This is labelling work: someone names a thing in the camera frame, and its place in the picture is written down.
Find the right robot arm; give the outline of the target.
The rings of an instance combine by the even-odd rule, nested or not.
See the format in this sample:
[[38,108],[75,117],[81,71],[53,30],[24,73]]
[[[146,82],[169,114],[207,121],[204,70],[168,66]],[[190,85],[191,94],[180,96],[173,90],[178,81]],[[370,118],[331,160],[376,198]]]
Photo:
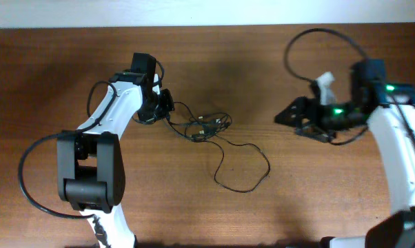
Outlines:
[[274,118],[299,136],[333,143],[361,127],[376,141],[387,178],[391,214],[362,236],[324,237],[319,247],[415,247],[415,87],[388,83],[380,59],[351,66],[351,99],[337,103],[326,72],[312,81],[314,98],[296,98]]

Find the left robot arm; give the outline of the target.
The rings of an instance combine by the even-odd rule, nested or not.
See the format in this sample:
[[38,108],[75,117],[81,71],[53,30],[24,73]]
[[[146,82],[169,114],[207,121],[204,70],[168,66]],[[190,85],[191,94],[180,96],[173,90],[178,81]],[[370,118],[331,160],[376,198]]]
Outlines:
[[75,133],[57,139],[58,193],[90,224],[99,247],[135,247],[121,200],[125,170],[120,140],[136,116],[142,125],[167,118],[174,110],[170,91],[156,74],[161,64],[135,53],[129,69],[105,84],[106,96]]

